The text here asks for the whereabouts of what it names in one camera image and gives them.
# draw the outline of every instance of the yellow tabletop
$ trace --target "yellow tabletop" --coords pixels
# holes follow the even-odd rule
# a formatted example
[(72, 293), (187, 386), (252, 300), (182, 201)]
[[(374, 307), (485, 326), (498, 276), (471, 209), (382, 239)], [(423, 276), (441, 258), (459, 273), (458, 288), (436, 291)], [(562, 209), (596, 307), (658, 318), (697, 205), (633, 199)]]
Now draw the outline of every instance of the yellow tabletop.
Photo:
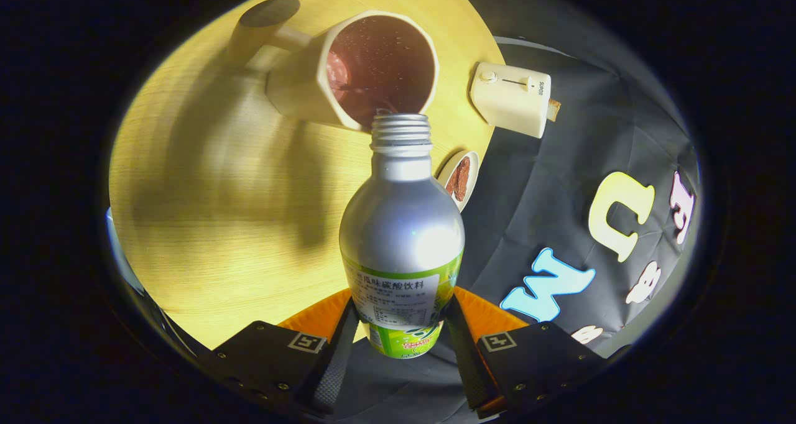
[[(338, 226), (370, 176), (370, 135), (283, 118), (265, 75), (287, 53), (264, 47), (224, 65), (248, 0), (180, 45), (122, 121), (111, 156), (119, 240), (149, 294), (215, 348), (253, 320), (277, 324), (346, 288)], [(361, 11), (406, 14), (432, 37), (440, 79), (427, 110), (435, 171), (461, 149), (483, 156), (493, 128), (470, 104), (476, 62), (503, 64), (467, 0), (300, 0), (291, 27), (315, 35)]]

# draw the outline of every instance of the silver aluminum bottle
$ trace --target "silver aluminum bottle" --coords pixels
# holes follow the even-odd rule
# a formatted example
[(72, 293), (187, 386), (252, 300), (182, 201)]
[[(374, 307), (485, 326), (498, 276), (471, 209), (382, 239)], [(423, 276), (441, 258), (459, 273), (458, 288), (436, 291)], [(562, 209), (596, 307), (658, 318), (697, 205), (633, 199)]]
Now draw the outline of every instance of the silver aluminum bottle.
[(432, 177), (426, 115), (376, 116), (372, 174), (340, 224), (346, 276), (370, 343), (407, 359), (436, 342), (464, 249), (461, 214)]

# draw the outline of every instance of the yellow letter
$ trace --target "yellow letter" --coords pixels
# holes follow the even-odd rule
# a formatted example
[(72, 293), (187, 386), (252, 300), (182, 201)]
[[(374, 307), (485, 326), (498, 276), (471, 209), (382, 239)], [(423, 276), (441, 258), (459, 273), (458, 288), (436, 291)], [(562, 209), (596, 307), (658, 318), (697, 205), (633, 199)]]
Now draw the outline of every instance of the yellow letter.
[(639, 224), (645, 223), (652, 211), (655, 200), (655, 188), (652, 185), (644, 188), (635, 178), (624, 172), (608, 174), (597, 188), (595, 199), (589, 209), (589, 232), (597, 242), (612, 249), (619, 254), (619, 262), (624, 262), (636, 242), (639, 240), (637, 233), (625, 236), (608, 225), (608, 208), (614, 202), (620, 202), (631, 209), (639, 217)]

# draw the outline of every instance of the bottle label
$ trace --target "bottle label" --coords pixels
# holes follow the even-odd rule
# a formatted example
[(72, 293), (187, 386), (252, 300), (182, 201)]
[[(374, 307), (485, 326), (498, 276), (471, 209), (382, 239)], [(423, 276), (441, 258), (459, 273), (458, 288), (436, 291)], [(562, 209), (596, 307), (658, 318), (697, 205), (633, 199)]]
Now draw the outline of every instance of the bottle label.
[(438, 321), (456, 285), (461, 254), (446, 265), (413, 274), (368, 269), (343, 257), (356, 310), (388, 330), (426, 328)]
[(443, 322), (439, 321), (427, 328), (396, 331), (380, 328), (373, 323), (366, 323), (370, 345), (379, 353), (393, 359), (412, 359), (423, 356), (432, 349), (440, 337)]
[(440, 336), (440, 313), (456, 285), (461, 254), (446, 265), (413, 274), (390, 274), (343, 256), (351, 297), (370, 345), (386, 356), (409, 359), (426, 353)]

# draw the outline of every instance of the wooden table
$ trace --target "wooden table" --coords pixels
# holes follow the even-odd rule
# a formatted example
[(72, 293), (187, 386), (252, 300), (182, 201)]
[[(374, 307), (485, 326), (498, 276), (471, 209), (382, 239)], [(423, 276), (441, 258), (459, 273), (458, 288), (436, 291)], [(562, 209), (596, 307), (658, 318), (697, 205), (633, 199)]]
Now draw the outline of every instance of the wooden table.
[[(287, 51), (246, 68), (224, 47), (248, 0), (171, 54), (141, 88), (111, 156), (122, 247), (154, 300), (215, 348), (253, 320), (278, 323), (346, 288), (338, 226), (370, 175), (370, 135), (276, 113), (265, 75)], [(438, 171), (461, 149), (483, 155), (492, 127), (467, 98), (479, 61), (503, 64), (467, 0), (301, 0), (288, 25), (315, 35), (368, 9), (406, 14), (432, 36), (440, 81), (427, 115)]]

